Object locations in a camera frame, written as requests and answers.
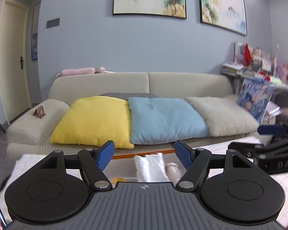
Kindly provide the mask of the white tissue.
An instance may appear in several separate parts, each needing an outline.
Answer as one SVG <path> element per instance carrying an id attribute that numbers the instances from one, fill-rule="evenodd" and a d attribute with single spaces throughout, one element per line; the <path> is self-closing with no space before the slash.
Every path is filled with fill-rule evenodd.
<path id="1" fill-rule="evenodd" d="M 169 182 L 162 153 L 134 157 L 138 182 Z"/>

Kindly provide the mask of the brown scouring sponge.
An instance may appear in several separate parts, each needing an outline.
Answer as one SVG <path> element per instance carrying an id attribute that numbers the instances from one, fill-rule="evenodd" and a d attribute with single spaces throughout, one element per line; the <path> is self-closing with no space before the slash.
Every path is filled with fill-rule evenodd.
<path id="1" fill-rule="evenodd" d="M 167 163 L 165 165 L 166 175 L 169 180 L 176 185 L 178 181 L 181 179 L 181 172 L 178 168 L 178 164 L 176 163 Z"/>

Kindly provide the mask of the yellow snack bag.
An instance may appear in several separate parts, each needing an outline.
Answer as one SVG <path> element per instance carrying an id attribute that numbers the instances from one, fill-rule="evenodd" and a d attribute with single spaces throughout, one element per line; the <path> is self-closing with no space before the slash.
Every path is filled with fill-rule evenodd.
<path id="1" fill-rule="evenodd" d="M 110 182 L 113 187 L 116 187 L 119 182 L 129 182 L 129 181 L 121 177 L 113 177 L 110 179 Z"/>

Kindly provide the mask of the lemon pattern checked tablecloth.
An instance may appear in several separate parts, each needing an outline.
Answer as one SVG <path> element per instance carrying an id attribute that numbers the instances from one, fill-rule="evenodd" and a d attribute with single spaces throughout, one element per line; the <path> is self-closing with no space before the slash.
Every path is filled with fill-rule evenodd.
<path id="1" fill-rule="evenodd" d="M 56 150 L 22 174 L 4 198 L 0 229 L 281 229 L 285 192 L 274 179 L 288 172 L 288 147 L 248 157 L 241 143 L 225 154 L 175 143 L 186 168 L 177 184 L 119 182 L 104 170 L 108 141 L 76 155 Z"/>

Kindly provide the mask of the orange cardboard box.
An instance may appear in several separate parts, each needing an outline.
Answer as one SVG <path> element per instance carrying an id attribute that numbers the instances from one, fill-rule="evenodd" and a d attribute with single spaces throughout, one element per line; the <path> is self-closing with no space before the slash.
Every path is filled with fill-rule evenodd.
<path id="1" fill-rule="evenodd" d="M 152 151 L 152 152 L 143 152 L 143 153 L 136 153 L 136 154 L 115 155 L 115 156 L 112 157 L 112 159 L 127 159 L 127 158 L 133 158 L 135 156 L 144 157 L 146 155 L 157 154 L 157 153 L 172 154 L 174 152 L 175 152 L 174 149 L 165 149 L 165 150 L 157 150 L 157 151 Z"/>

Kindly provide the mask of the blue anime picture board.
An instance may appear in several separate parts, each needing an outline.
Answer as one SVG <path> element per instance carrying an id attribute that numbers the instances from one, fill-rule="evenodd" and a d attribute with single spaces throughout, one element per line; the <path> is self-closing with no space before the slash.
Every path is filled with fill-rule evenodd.
<path id="1" fill-rule="evenodd" d="M 274 88 L 266 83 L 245 79 L 239 92 L 237 105 L 247 110 L 261 124 L 273 92 Z"/>

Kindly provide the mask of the yellow cushion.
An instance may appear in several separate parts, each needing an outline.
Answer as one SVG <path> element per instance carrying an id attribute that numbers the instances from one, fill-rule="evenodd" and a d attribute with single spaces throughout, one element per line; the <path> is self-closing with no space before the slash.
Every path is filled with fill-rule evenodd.
<path id="1" fill-rule="evenodd" d="M 117 149 L 133 149 L 131 114 L 126 100 L 94 96 L 77 99 L 52 133 L 53 144 L 102 146 L 112 140 Z"/>

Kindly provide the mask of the beige grey cushion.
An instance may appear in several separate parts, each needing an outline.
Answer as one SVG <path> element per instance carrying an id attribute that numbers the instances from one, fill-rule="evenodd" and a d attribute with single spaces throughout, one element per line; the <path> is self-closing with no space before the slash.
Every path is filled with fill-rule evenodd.
<path id="1" fill-rule="evenodd" d="M 186 97 L 185 100 L 202 116 L 212 137 L 254 133 L 259 123 L 237 105 L 235 95 L 218 97 Z"/>

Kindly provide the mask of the light blue cushion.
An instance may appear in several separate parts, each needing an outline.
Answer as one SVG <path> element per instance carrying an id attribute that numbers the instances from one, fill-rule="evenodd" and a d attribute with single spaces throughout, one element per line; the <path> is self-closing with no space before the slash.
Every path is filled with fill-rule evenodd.
<path id="1" fill-rule="evenodd" d="M 183 99 L 129 98 L 128 105 L 133 144 L 166 144 L 209 134 L 205 120 Z"/>

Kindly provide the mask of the cluttered side shelf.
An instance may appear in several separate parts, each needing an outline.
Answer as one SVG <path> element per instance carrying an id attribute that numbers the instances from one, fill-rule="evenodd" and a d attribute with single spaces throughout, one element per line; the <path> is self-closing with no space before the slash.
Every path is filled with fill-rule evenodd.
<path id="1" fill-rule="evenodd" d="M 288 62 L 277 62 L 277 53 L 271 59 L 259 47 L 235 42 L 234 61 L 223 64 L 221 74 L 233 78 L 236 94 L 245 79 L 267 83 L 279 94 L 288 93 Z"/>

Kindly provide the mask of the beige sofa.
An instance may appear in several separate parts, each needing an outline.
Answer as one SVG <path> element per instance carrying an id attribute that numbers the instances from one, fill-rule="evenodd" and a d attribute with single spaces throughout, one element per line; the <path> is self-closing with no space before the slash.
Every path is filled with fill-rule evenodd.
<path id="1" fill-rule="evenodd" d="M 77 99 L 106 93 L 145 93 L 160 98 L 226 97 L 237 99 L 229 79 L 223 75 L 174 72 L 129 72 L 63 76 L 57 78 L 48 99 L 41 103 L 42 119 L 27 111 L 7 129 L 7 157 L 18 160 L 24 154 L 47 155 L 54 150 L 76 154 L 83 145 L 52 144 L 50 137 Z"/>

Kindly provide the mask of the small brown phone stand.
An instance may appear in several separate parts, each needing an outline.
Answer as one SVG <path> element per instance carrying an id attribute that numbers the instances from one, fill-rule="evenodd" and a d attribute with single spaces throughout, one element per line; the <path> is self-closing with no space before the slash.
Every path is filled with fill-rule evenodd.
<path id="1" fill-rule="evenodd" d="M 38 108 L 34 111 L 33 115 L 39 119 L 44 118 L 46 115 L 44 106 L 43 105 L 38 106 Z"/>

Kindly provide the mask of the pink plush toy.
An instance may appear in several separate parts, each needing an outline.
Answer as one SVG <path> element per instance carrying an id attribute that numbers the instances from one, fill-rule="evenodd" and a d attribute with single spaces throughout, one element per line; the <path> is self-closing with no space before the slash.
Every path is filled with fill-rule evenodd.
<path id="1" fill-rule="evenodd" d="M 100 73 L 106 73 L 104 67 L 99 67 L 98 69 L 95 69 L 93 67 L 84 67 L 81 69 L 66 69 L 62 70 L 56 76 L 61 77 L 61 76 L 73 76 L 73 75 L 100 74 Z"/>

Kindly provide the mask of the cream door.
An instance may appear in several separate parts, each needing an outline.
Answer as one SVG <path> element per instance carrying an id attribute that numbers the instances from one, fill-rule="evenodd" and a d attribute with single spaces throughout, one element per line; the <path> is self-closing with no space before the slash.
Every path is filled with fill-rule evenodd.
<path id="1" fill-rule="evenodd" d="M 0 95 L 10 124 L 32 108 L 27 73 L 29 7 L 3 0 L 0 14 Z"/>

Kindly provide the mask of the right landscape painting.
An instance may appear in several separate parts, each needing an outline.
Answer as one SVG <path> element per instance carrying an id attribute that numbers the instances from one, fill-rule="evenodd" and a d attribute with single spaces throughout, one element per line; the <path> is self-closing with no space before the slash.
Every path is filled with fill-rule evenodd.
<path id="1" fill-rule="evenodd" d="M 247 35 L 244 0 L 199 0 L 201 23 Z"/>

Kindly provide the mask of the grey wall switch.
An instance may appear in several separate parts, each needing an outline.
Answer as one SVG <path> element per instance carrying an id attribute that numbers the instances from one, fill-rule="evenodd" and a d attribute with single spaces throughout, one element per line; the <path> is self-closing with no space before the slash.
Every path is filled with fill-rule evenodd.
<path id="1" fill-rule="evenodd" d="M 60 18 L 56 18 L 56 19 L 47 21 L 46 27 L 52 28 L 52 27 L 59 26 L 59 25 L 60 25 Z"/>

